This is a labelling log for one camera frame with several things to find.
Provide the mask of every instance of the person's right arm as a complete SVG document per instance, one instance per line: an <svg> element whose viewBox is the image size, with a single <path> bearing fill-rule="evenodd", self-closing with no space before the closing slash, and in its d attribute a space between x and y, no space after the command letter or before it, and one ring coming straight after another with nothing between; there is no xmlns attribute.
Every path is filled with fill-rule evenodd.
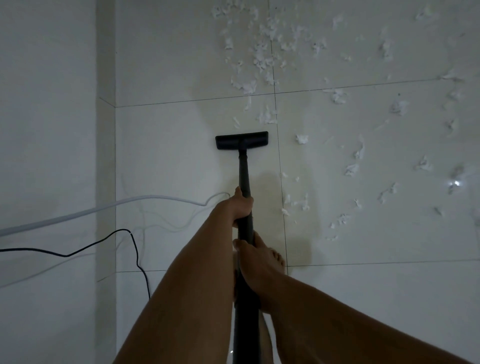
<svg viewBox="0 0 480 364"><path fill-rule="evenodd" d="M294 330L326 364L468 363L269 269L246 242L236 248L243 275L263 309Z"/></svg>

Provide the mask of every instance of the black vacuum cleaner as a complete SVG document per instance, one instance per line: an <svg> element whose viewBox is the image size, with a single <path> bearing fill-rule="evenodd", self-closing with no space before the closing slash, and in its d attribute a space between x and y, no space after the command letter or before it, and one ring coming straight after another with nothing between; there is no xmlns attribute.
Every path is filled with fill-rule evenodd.
<svg viewBox="0 0 480 364"><path fill-rule="evenodd" d="M239 186L244 197L250 197L248 177L247 149L268 144L268 132L219 135L215 137L216 147L222 150L239 151ZM238 238L248 244L253 241L252 213L237 220ZM233 335L233 364L260 363L260 334L258 329L258 310L260 301L243 278L238 264L235 291L235 331Z"/></svg>

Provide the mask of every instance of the cable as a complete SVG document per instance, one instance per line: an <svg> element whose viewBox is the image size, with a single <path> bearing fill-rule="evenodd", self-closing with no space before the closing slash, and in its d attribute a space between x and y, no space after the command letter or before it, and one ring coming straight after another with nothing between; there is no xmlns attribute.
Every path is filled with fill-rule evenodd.
<svg viewBox="0 0 480 364"><path fill-rule="evenodd" d="M37 249L37 248L7 248L7 249L0 249L0 253L4 253L4 252L38 252L38 253L45 253L45 254L50 254L50 255L55 255L55 256L60 256L62 258L68 258L68 257L71 257L72 255L75 255L75 254L78 254L80 252L82 252L83 250L85 249L88 249L94 245L97 245L98 243L101 243L105 240L107 240L110 236L112 236L113 234L115 234L116 232L119 232L119 231L127 231L130 236L132 237L132 241L133 241L133 246L135 247L135 253L137 254L137 267L142 271L142 273L144 274L144 277L145 277L145 282L147 284L147 292L148 292L148 299L150 299L150 286L148 284L148 277L147 277L147 273L145 272L145 270L138 264L138 248L137 248L137 243L135 242L135 238L133 237L133 234L130 230L128 229L117 229L115 230L114 232L110 233L106 238L103 238L102 240L99 240L98 242L95 242L95 243L91 243L90 245L87 245L85 247L83 247L82 249L79 249L73 253L70 253L70 254L60 254L60 253L56 253L56 252L51 252L50 250L45 250L45 249Z"/></svg>
<svg viewBox="0 0 480 364"><path fill-rule="evenodd" d="M133 202L133 201L139 201L139 200L147 200L147 199L160 199L160 200L172 200L172 201L179 201L179 202L185 202L187 204L192 204L192 205L197 205L197 206L207 206L210 200L216 196L219 196L221 194L227 194L230 197L230 194L228 192L219 192L217 194L214 194L210 196L204 204L200 202L195 202L191 200L185 200L183 198L179 197L171 197L171 196L164 196L161 194L147 194L144 196L137 196L137 197L129 197L129 198L124 198L123 200L120 201L115 201L115 202L110 202L109 204L100 206L100 207L94 207L94 208L89 208L84 211L79 211L75 212L73 214L65 215L65 216L59 216L57 218L49 218L48 220L43 220L43 221L37 221L37 222L32 222L29 224L24 224L24 225L18 225L18 226L12 226L11 228L4 228L0 230L0 238L2 236L7 236L7 235L12 235L12 234L17 234L19 232L24 232L24 231L29 231L33 229L39 229L43 228L45 226L50 226L54 224L59 224L61 222L73 220L74 218L80 218L85 215L90 215L95 212L105 210L106 208L118 206L118 205L123 205L128 202Z"/></svg>

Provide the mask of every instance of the wall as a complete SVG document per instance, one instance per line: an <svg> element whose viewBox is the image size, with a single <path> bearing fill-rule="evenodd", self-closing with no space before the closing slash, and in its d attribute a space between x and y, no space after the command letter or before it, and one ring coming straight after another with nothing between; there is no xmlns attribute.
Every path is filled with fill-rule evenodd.
<svg viewBox="0 0 480 364"><path fill-rule="evenodd" d="M114 108L96 95L95 0L3 1L0 24L0 228L111 199ZM111 95L114 82L102 85ZM111 216L0 238L0 248L70 253L113 231ZM107 248L0 254L2 363L111 361L114 267Z"/></svg>

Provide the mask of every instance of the person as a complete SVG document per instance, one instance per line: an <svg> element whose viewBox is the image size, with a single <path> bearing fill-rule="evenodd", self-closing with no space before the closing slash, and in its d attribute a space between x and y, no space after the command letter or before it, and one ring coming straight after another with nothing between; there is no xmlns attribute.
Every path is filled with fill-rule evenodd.
<svg viewBox="0 0 480 364"><path fill-rule="evenodd" d="M232 225L252 210L237 187L180 251L148 301L114 363L224 364L228 355L234 259ZM255 246L234 240L240 269L272 317L286 363L467 363L382 324L284 274L285 263L255 233ZM272 363L259 314L261 357Z"/></svg>

